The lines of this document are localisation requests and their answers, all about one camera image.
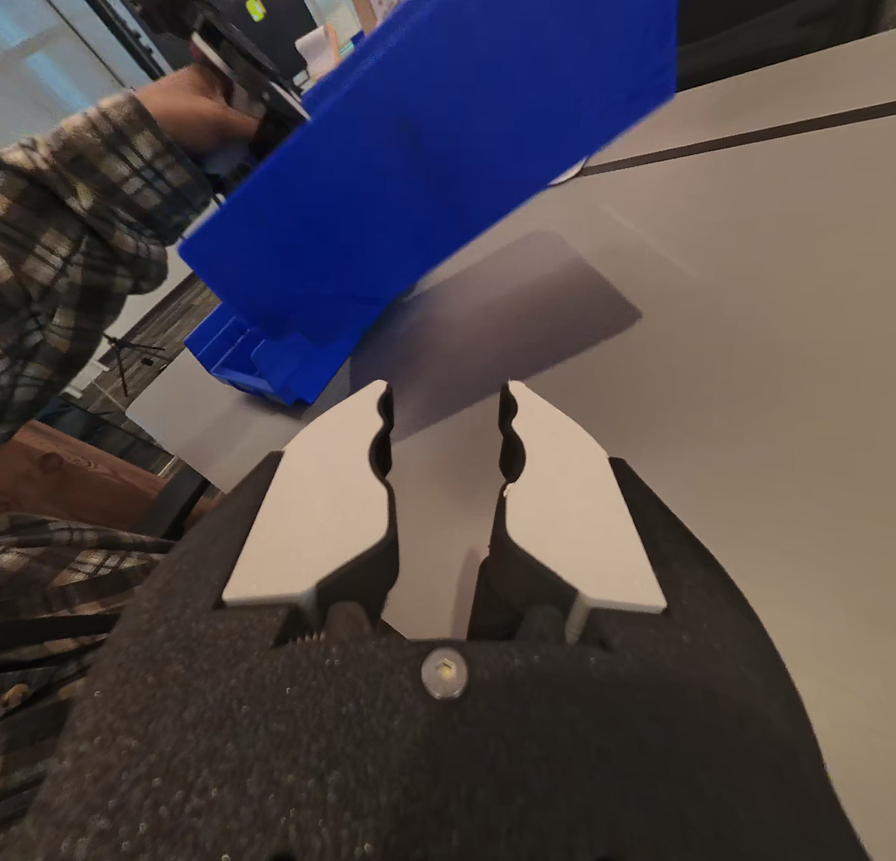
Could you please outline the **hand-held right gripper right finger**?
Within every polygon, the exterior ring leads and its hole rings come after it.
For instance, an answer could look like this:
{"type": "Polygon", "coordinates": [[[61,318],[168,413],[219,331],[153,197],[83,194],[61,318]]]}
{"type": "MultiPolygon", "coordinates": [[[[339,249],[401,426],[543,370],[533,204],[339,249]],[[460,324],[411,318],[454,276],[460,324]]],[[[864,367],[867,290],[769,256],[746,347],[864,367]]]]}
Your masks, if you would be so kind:
{"type": "Polygon", "coordinates": [[[498,498],[488,584],[512,619],[553,608],[576,644],[595,609],[658,614],[667,602],[607,451],[521,381],[500,393],[498,498]]]}

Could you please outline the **brown wooden plank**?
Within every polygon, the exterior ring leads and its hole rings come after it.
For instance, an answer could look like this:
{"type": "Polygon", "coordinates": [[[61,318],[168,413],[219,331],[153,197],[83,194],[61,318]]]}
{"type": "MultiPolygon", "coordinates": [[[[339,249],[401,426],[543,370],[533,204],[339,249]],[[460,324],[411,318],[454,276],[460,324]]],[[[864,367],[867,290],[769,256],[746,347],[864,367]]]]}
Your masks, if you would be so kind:
{"type": "Polygon", "coordinates": [[[1,513],[130,531],[168,479],[35,420],[1,446],[1,513]]]}

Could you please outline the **person's left hand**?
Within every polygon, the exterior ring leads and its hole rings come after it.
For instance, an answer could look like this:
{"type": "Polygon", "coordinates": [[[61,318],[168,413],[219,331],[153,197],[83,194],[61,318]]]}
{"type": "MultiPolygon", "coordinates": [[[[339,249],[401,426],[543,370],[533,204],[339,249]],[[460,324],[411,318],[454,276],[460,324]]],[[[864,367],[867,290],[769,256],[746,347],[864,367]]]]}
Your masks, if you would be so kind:
{"type": "Polygon", "coordinates": [[[260,119],[230,104],[230,81],[196,62],[135,91],[135,98],[161,130],[197,156],[233,144],[248,144],[260,119]]]}

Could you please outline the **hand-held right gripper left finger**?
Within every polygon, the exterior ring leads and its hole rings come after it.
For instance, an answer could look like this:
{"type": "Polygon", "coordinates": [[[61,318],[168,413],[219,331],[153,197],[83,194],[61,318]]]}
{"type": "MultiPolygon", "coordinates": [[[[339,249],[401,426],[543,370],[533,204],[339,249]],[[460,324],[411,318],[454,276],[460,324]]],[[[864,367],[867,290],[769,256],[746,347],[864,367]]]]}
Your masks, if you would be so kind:
{"type": "Polygon", "coordinates": [[[290,607],[299,633],[375,631],[399,575],[392,388],[375,380],[284,447],[222,594],[290,607]]]}

